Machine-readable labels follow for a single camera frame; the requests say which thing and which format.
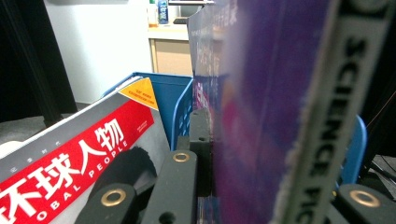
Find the yellow label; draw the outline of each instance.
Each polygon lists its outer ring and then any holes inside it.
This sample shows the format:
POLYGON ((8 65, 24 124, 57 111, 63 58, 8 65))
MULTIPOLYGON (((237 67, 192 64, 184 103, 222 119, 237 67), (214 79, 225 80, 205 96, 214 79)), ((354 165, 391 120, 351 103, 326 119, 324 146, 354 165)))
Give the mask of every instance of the yellow label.
POLYGON ((148 77, 132 83, 131 85, 120 90, 119 93, 139 102, 142 105, 146 105, 148 107, 158 110, 158 105, 157 101, 155 100, 151 80, 148 77))

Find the bottle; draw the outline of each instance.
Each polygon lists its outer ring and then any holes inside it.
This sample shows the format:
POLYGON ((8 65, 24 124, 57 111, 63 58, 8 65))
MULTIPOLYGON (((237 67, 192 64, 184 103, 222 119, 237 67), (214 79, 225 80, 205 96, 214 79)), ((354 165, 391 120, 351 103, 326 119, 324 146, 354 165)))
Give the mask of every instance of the bottle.
POLYGON ((158 1, 158 20, 160 24, 168 23, 168 1, 159 0, 158 1))
POLYGON ((155 4, 155 0, 149 0, 148 27, 158 27, 158 8, 155 4))

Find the magazine cover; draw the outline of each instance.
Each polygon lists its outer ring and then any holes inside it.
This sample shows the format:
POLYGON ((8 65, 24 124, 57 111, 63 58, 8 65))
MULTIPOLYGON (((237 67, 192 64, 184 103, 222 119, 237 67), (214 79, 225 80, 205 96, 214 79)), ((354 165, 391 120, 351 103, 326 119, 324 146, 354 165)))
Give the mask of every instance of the magazine cover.
POLYGON ((393 1, 218 0, 189 18, 215 193, 197 223, 323 223, 393 1))
POLYGON ((95 180, 127 150, 139 157, 131 162, 151 165, 128 171, 136 189, 157 176, 170 150, 149 78, 134 77, 4 155, 0 223, 74 223, 95 180))

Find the cabinet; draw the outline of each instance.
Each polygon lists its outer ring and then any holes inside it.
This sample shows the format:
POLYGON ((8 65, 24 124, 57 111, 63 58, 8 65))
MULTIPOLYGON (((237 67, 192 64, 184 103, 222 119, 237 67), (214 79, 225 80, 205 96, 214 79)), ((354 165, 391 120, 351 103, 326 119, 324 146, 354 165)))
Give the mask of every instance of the cabinet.
POLYGON ((192 76, 186 25, 169 24, 148 28, 148 40, 155 73, 192 76))

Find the blurry book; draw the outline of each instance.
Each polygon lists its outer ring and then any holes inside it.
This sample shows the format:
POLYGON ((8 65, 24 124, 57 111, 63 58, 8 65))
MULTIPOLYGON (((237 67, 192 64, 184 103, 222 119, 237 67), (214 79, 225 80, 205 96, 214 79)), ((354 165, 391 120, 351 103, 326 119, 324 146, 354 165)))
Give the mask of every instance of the blurry book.
MULTIPOLYGON (((217 222, 323 223, 394 8, 219 0, 189 18, 194 109, 211 115, 217 222)), ((197 222, 212 223, 215 208, 200 207, 197 222)))

